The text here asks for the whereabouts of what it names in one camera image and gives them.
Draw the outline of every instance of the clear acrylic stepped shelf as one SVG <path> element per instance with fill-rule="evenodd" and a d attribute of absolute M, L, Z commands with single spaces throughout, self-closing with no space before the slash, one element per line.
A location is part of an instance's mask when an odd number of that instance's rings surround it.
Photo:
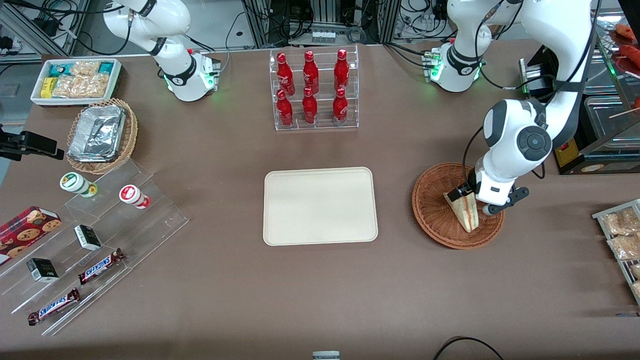
<path fill-rule="evenodd" d="M 1 299 L 12 309 L 12 314 L 24 319 L 24 326 L 28 326 L 30 313 L 78 288 L 82 299 L 79 303 L 64 307 L 63 311 L 32 327 L 41 335 L 60 331 L 189 221 L 158 189 L 152 174 L 133 160 L 104 174 L 95 183 L 96 196 L 88 199 L 74 196 L 56 211 L 63 221 L 57 230 L 0 267 Z M 120 201 L 118 192 L 127 184 L 136 185 L 151 198 L 147 209 L 137 209 Z M 74 232 L 78 224 L 93 228 L 102 243 L 99 251 L 80 247 Z M 81 286 L 78 274 L 117 248 L 121 248 L 126 258 Z M 34 281 L 26 265 L 31 258 L 51 260 L 60 278 L 49 284 Z"/>
<path fill-rule="evenodd" d="M 349 103 L 347 107 L 347 120 L 343 126 L 336 126 L 333 123 L 333 100 L 335 99 L 335 89 L 333 87 L 333 68 L 338 60 L 338 50 L 345 49 L 347 51 L 347 62 L 349 63 L 349 85 L 347 86 L 345 97 Z M 273 103 L 273 118 L 277 131 L 295 131 L 295 130 L 341 130 L 353 129 L 360 124 L 360 108 L 358 107 L 359 78 L 358 78 L 358 48 L 356 46 L 331 46 L 331 47 L 313 47 L 314 58 L 318 65 L 320 78 L 320 91 L 315 95 L 318 103 L 317 122 L 309 125 L 305 122 L 304 111 L 302 109 L 302 99 L 304 98 L 303 89 L 305 88 L 305 80 L 302 69 L 305 66 L 305 51 L 309 49 L 288 48 L 271 50 L 269 57 L 269 77 L 271 79 L 271 101 Z M 293 83 L 296 87 L 296 93 L 288 99 L 293 107 L 293 126 L 284 127 L 278 116 L 278 108 L 276 102 L 276 91 L 280 88 L 278 83 L 278 62 L 276 55 L 284 53 L 287 56 L 287 63 L 293 71 Z"/>
<path fill-rule="evenodd" d="M 625 204 L 616 206 L 616 207 L 611 208 L 611 209 L 607 209 L 605 211 L 601 211 L 599 213 L 595 213 L 595 214 L 593 214 L 591 216 L 592 218 L 598 220 L 598 224 L 600 224 L 600 228 L 602 228 L 602 232 L 607 237 L 607 244 L 611 248 L 611 250 L 614 252 L 614 257 L 615 257 L 616 251 L 612 247 L 611 240 L 614 237 L 616 237 L 616 235 L 615 234 L 611 234 L 609 228 L 607 228 L 607 226 L 605 225 L 604 216 L 608 215 L 608 214 L 614 214 L 614 213 L 617 213 L 617 212 L 619 212 L 621 210 L 628 209 L 628 208 L 633 209 L 633 211 L 636 214 L 637 218 L 640 219 L 640 199 L 627 202 Z M 633 284 L 634 282 L 640 281 L 640 279 L 636 279 L 636 277 L 634 276 L 634 273 L 630 269 L 631 266 L 640 263 L 640 260 L 620 260 L 620 259 L 616 258 L 616 261 L 618 262 L 618 265 L 622 269 L 622 274 L 625 276 L 625 279 L 627 280 L 627 284 L 629 285 L 629 288 L 631 288 L 631 284 Z M 631 289 L 631 292 L 633 293 L 634 297 L 636 298 L 637 304 L 640 305 L 640 296 L 638 296 L 638 294 L 636 294 L 633 291 L 633 289 Z"/>

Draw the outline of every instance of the brown table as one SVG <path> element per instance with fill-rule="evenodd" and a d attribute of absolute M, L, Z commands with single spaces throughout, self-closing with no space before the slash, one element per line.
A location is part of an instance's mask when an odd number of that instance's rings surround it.
<path fill-rule="evenodd" d="M 516 83 L 517 60 L 537 48 L 498 41 L 486 71 Z M 459 161 L 485 112 L 513 94 L 483 80 L 450 94 L 384 47 L 361 46 L 360 129 L 279 134 L 268 54 L 233 53 L 220 90 L 194 103 L 167 91 L 152 58 L 121 59 L 118 95 L 140 123 L 134 159 L 192 220 L 54 337 L 34 335 L 0 298 L 1 359 L 279 360 L 331 349 L 345 360 L 431 359 L 460 335 L 507 359 L 639 358 L 640 320 L 614 317 L 637 307 L 590 217 L 638 198 L 636 175 L 561 177 L 550 158 L 545 180 L 519 180 L 531 196 L 508 210 L 496 239 L 447 249 L 413 218 L 414 181 Z M 26 129 L 65 143 L 77 111 L 34 106 Z M 470 161 L 485 150 L 476 141 Z M 374 174 L 377 240 L 262 241 L 268 172 L 355 166 Z M 13 163 L 0 220 L 32 204 L 60 207 L 70 194 L 58 180 L 70 169 L 39 156 Z M 441 359 L 490 356 L 458 343 Z"/>

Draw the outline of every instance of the wicker basket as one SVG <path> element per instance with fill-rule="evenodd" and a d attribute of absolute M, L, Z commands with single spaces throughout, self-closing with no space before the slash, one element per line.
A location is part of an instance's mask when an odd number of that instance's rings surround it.
<path fill-rule="evenodd" d="M 89 107 L 100 107 L 107 105 L 118 105 L 121 106 L 127 112 L 127 118 L 125 119 L 125 127 L 122 129 L 122 140 L 120 141 L 120 149 L 118 151 L 118 157 L 116 160 L 110 163 L 81 163 L 79 161 L 72 160 L 67 155 L 67 160 L 71 164 L 71 166 L 82 172 L 89 172 L 95 175 L 105 174 L 107 171 L 116 167 L 119 163 L 126 161 L 131 157 L 131 153 L 133 152 L 133 148 L 136 146 L 136 136 L 138 135 L 138 121 L 136 120 L 136 114 L 133 113 L 129 105 L 119 99 L 109 99 L 101 102 L 96 102 L 95 104 L 89 105 Z M 71 146 L 71 140 L 74 138 L 74 134 L 76 133 L 76 126 L 78 124 L 78 120 L 80 119 L 80 114 L 76 116 L 76 121 L 71 126 L 71 131 L 69 132 L 69 136 L 67 137 L 67 147 Z"/>
<path fill-rule="evenodd" d="M 454 249 L 475 249 L 489 243 L 502 229 L 504 212 L 488 216 L 478 202 L 478 227 L 471 233 L 464 230 L 442 193 L 449 193 L 463 181 L 462 165 L 442 163 L 420 175 L 413 187 L 413 214 L 420 227 L 432 239 Z"/>

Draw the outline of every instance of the red bottle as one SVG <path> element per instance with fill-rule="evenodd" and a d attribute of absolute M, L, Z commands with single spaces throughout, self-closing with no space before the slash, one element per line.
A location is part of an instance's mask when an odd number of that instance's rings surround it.
<path fill-rule="evenodd" d="M 280 88 L 282 88 L 288 96 L 293 96 L 296 93 L 296 87 L 293 85 L 293 71 L 287 64 L 287 57 L 284 53 L 279 53 L 276 56 L 278 60 L 278 82 Z"/>
<path fill-rule="evenodd" d="M 318 65 L 314 61 L 314 52 L 305 51 L 305 67 L 302 69 L 305 76 L 305 86 L 311 87 L 311 91 L 317 94 L 320 91 L 320 78 L 318 75 Z"/>
<path fill-rule="evenodd" d="M 342 126 L 347 121 L 347 99 L 344 97 L 344 88 L 339 88 L 335 92 L 333 100 L 333 123 Z"/>
<path fill-rule="evenodd" d="M 278 89 L 276 92 L 276 96 L 278 97 L 278 102 L 276 102 L 276 107 L 278 108 L 278 115 L 280 116 L 280 122 L 284 127 L 292 127 L 293 126 L 293 108 L 291 107 L 291 103 L 287 99 L 287 94 L 282 89 Z"/>
<path fill-rule="evenodd" d="M 318 102 L 310 86 L 305 88 L 305 98 L 302 99 L 302 108 L 305 110 L 305 121 L 307 124 L 315 124 L 318 114 Z"/>
<path fill-rule="evenodd" d="M 338 91 L 340 87 L 347 88 L 349 85 L 349 63 L 347 62 L 347 51 L 338 50 L 338 61 L 333 68 L 333 87 Z"/>

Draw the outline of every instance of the acrylic bottle rack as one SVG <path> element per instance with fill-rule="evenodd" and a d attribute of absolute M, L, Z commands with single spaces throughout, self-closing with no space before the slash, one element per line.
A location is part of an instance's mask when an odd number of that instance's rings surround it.
<path fill-rule="evenodd" d="M 336 126 L 333 123 L 333 100 L 335 99 L 335 88 L 333 85 L 333 68 L 337 61 L 339 49 L 347 51 L 347 62 L 349 63 L 349 84 L 347 86 L 345 98 L 349 106 L 347 107 L 347 119 L 342 126 Z M 359 78 L 358 68 L 358 47 L 342 46 L 342 47 L 313 47 L 314 58 L 318 66 L 320 91 L 315 94 L 318 104 L 317 121 L 314 125 L 309 125 L 304 120 L 304 111 L 302 108 L 302 99 L 304 98 L 303 89 L 305 88 L 305 80 L 302 69 L 305 66 L 305 51 L 308 49 L 287 48 L 271 50 L 269 55 L 269 77 L 271 79 L 271 100 L 273 103 L 273 118 L 277 131 L 295 131 L 295 130 L 341 130 L 353 129 L 360 124 L 360 112 L 358 107 Z M 277 97 L 276 91 L 280 88 L 278 83 L 278 62 L 276 55 L 284 53 L 287 56 L 287 63 L 293 71 L 293 83 L 296 92 L 288 99 L 293 107 L 293 126 L 284 127 L 278 116 L 278 108 L 276 107 Z"/>

